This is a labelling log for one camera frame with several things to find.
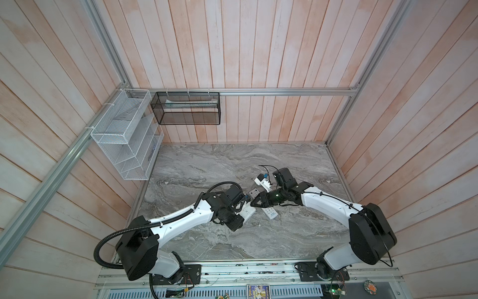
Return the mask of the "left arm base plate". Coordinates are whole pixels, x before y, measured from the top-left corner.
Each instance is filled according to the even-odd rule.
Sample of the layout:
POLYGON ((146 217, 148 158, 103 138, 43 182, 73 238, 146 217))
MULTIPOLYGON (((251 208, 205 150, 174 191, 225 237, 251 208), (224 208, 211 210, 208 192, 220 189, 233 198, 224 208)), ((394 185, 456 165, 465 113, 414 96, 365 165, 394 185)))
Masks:
POLYGON ((202 266, 200 264, 186 264, 170 278, 153 275, 150 281, 153 286, 199 285, 201 272, 202 266))

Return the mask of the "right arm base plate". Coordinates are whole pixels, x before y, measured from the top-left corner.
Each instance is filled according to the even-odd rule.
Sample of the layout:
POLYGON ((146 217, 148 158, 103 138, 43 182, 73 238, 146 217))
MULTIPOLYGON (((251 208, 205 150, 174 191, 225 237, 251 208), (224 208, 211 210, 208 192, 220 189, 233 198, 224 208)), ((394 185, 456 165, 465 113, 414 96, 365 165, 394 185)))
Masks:
POLYGON ((350 280, 346 268, 333 270, 320 262, 298 262, 295 264, 295 269, 302 282, 331 281, 332 279, 340 282, 350 280))

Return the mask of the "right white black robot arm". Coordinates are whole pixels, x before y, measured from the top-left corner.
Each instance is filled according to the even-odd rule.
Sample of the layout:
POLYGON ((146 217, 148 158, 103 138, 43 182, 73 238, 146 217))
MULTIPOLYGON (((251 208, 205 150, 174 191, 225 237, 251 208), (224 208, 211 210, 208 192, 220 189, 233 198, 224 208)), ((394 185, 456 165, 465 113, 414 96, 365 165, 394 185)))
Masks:
POLYGON ((254 179, 264 191, 252 199, 252 207, 267 209, 290 201, 317 210, 348 229, 349 243, 331 247, 316 259, 315 269, 319 279, 332 280, 338 271, 349 265, 360 262, 375 265, 383 257, 391 256, 390 249, 397 245, 397 237, 378 205, 352 203, 311 183, 299 183, 288 168, 276 170, 273 177, 276 188, 272 187, 268 174, 259 174, 254 179))

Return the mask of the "white air conditioner remote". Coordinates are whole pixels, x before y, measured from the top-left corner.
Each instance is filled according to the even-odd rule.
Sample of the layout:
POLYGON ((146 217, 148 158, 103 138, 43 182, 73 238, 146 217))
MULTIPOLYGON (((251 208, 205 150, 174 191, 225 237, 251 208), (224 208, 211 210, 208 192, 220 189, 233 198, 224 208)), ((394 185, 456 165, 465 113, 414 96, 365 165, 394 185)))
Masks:
POLYGON ((244 219, 244 222, 246 222, 247 220, 251 218, 252 215, 255 214, 255 212, 256 212, 256 208, 252 207, 250 203, 246 203, 241 209, 241 211, 239 212, 239 214, 244 219))

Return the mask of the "white battery cover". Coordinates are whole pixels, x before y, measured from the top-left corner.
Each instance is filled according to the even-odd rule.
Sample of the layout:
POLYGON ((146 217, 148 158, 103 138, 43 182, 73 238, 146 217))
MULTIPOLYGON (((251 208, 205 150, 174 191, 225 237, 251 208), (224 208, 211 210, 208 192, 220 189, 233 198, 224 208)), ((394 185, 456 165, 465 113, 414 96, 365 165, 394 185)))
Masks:
POLYGON ((259 190, 257 190, 256 188, 255 189, 252 189, 248 195, 251 197, 251 199, 255 199, 258 195, 260 194, 259 190))

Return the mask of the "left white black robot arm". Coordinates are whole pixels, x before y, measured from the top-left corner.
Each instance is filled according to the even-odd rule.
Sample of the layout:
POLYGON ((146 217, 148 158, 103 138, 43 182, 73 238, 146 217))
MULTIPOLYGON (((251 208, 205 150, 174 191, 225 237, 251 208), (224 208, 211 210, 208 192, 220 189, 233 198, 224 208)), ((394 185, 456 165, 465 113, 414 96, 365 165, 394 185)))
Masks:
POLYGON ((178 235, 214 222, 226 225, 231 231, 240 229, 245 218, 240 211, 247 195, 234 182, 214 185, 200 193, 195 203, 163 218, 134 219, 126 232, 121 233, 116 250, 128 280, 138 280, 145 275, 159 276, 176 284, 184 279, 185 265, 176 252, 161 248, 178 235))

